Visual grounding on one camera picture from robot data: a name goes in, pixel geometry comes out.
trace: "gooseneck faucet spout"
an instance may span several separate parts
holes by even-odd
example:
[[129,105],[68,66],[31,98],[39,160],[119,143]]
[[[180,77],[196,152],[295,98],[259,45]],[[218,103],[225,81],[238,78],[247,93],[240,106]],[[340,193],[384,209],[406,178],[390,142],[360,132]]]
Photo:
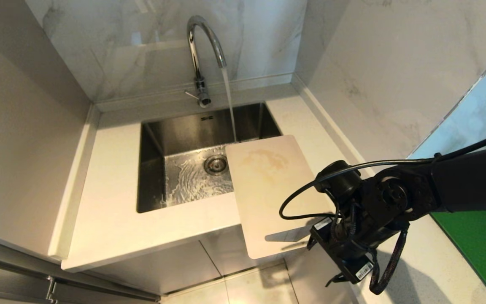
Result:
[[208,25],[208,22],[201,16],[192,16],[187,23],[187,38],[189,39],[189,47],[191,48],[192,64],[194,65],[194,84],[197,89],[198,104],[202,108],[206,108],[211,104],[211,99],[208,94],[208,88],[206,87],[205,78],[202,76],[200,70],[200,63],[198,62],[198,53],[196,52],[196,45],[194,43],[194,29],[196,26],[201,27],[211,42],[213,51],[215,52],[216,63],[219,68],[226,67],[226,59],[224,58],[224,53],[222,52],[222,47],[220,46],[219,39],[216,37],[215,33]]

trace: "faucet handle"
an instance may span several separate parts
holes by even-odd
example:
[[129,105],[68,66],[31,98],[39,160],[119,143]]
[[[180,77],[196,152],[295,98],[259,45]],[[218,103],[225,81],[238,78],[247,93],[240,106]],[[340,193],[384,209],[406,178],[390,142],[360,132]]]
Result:
[[200,98],[198,98],[198,96],[195,96],[194,94],[192,94],[191,92],[189,92],[187,90],[185,90],[185,94],[187,94],[187,95],[189,95],[189,96],[191,96],[193,98],[196,98],[197,100],[200,100]]

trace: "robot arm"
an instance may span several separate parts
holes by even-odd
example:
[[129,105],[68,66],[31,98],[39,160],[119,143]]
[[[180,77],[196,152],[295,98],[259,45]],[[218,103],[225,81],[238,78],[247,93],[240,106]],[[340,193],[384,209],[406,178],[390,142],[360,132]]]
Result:
[[[327,285],[345,281],[355,284],[372,272],[370,290],[380,294],[395,271],[410,221],[430,212],[486,210],[486,150],[467,154],[483,146],[486,140],[444,156],[436,154],[426,162],[404,161],[368,179],[361,179],[345,161],[337,161],[302,187],[314,186],[326,193],[337,209],[335,215],[322,214],[326,218],[312,227],[307,246],[322,246],[341,270]],[[301,218],[282,213],[291,198],[281,206],[280,215]],[[378,279],[376,248],[397,233],[390,262]]]

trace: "barcode label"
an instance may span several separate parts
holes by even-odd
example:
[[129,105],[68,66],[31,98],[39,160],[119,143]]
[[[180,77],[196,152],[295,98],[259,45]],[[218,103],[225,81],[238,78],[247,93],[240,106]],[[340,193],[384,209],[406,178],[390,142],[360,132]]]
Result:
[[322,229],[322,227],[324,227],[325,225],[331,223],[332,220],[330,217],[326,217],[325,219],[319,221],[318,223],[314,224],[314,228],[316,228],[316,230],[320,230]]
[[373,269],[373,264],[367,262],[365,266],[361,267],[359,271],[355,274],[358,280],[363,279],[371,270]]

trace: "white cutting board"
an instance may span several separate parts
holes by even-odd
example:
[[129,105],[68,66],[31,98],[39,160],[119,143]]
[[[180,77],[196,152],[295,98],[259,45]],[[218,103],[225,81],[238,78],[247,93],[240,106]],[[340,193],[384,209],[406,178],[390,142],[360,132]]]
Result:
[[[301,233],[308,234],[318,219],[283,220],[278,215],[282,202],[314,179],[295,137],[232,144],[226,147],[226,156],[249,257],[265,258],[304,247],[304,241],[293,241]],[[313,187],[292,200],[284,214],[333,210],[328,198]]]

